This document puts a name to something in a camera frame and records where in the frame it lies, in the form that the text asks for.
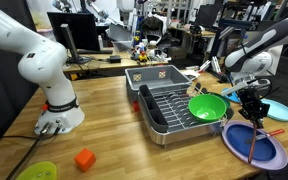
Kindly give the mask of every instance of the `toy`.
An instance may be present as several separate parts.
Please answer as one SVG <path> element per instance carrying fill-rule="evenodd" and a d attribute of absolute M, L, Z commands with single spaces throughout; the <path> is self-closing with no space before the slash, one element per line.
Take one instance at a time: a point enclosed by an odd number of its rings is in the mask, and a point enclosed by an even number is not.
<path fill-rule="evenodd" d="M 147 56 L 145 51 L 140 51 L 140 55 L 138 56 L 140 62 L 147 62 Z"/>
<path fill-rule="evenodd" d="M 86 172 L 96 161 L 95 155 L 92 151 L 84 148 L 77 156 L 74 158 L 78 167 Z"/>

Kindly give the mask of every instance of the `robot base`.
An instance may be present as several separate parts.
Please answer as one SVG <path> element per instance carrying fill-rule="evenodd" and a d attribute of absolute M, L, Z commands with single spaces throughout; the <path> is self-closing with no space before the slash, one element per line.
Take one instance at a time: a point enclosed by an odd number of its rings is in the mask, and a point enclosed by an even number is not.
<path fill-rule="evenodd" d="M 57 127 L 61 126 L 59 134 L 69 133 L 73 128 L 83 122 L 85 114 L 80 107 L 73 108 L 65 112 L 50 112 L 43 111 L 35 125 L 35 133 L 40 134 L 40 131 L 47 122 L 52 123 L 52 127 L 47 134 L 53 134 Z"/>

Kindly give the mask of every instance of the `yellow plate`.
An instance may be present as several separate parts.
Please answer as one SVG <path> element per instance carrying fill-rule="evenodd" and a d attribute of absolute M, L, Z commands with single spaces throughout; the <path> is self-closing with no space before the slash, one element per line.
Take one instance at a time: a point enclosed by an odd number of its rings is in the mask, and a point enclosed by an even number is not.
<path fill-rule="evenodd" d="M 56 166 L 49 161 L 38 162 L 25 169 L 16 180 L 55 180 Z"/>

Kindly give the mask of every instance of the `wire rack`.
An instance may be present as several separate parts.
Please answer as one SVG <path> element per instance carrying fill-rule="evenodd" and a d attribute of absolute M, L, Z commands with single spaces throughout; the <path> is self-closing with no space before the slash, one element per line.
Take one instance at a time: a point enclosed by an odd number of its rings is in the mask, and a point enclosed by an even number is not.
<path fill-rule="evenodd" d="M 187 88 L 183 87 L 177 90 L 152 93 L 169 125 L 168 132 L 180 131 L 205 124 L 196 120 L 189 111 L 188 103 L 192 96 L 188 95 Z"/>

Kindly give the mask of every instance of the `black monitor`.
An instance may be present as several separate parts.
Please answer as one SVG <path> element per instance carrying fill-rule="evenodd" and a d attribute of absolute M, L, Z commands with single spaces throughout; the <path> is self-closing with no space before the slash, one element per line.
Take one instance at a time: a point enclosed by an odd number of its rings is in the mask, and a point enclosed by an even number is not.
<path fill-rule="evenodd" d="M 52 25 L 56 41 L 71 51 L 71 63 L 85 63 L 90 60 L 86 57 L 78 56 L 76 49 L 100 52 L 93 14 L 47 12 L 47 15 Z M 63 27 L 64 25 L 67 25 L 69 28 L 69 34 L 63 32 L 63 28 L 65 29 L 65 27 Z"/>
<path fill-rule="evenodd" d="M 222 4 L 201 5 L 195 18 L 195 23 L 205 28 L 212 28 Z"/>

